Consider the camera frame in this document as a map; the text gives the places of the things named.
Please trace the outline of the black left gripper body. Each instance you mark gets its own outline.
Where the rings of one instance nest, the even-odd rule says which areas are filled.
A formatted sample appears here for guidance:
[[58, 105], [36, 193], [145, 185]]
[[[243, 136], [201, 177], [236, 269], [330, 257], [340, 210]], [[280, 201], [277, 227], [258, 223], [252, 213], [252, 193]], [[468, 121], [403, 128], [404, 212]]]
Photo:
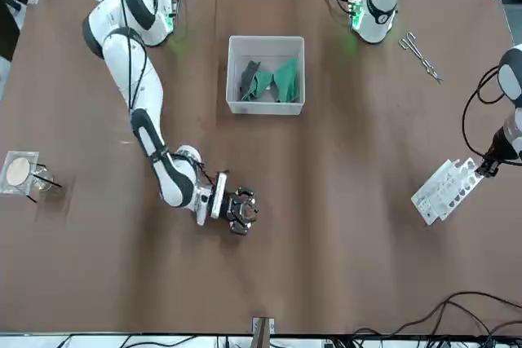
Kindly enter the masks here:
[[504, 164], [521, 165], [520, 156], [505, 136], [504, 130], [498, 130], [489, 148], [489, 158]]

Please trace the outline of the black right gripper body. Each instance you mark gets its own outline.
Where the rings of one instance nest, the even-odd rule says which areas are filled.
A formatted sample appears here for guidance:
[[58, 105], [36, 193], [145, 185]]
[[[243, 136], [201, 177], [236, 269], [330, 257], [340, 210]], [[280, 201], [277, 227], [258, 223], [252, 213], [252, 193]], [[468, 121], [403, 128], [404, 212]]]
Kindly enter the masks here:
[[225, 192], [222, 203], [222, 218], [229, 222], [233, 218], [241, 217], [242, 204], [234, 200], [234, 195], [231, 192]]

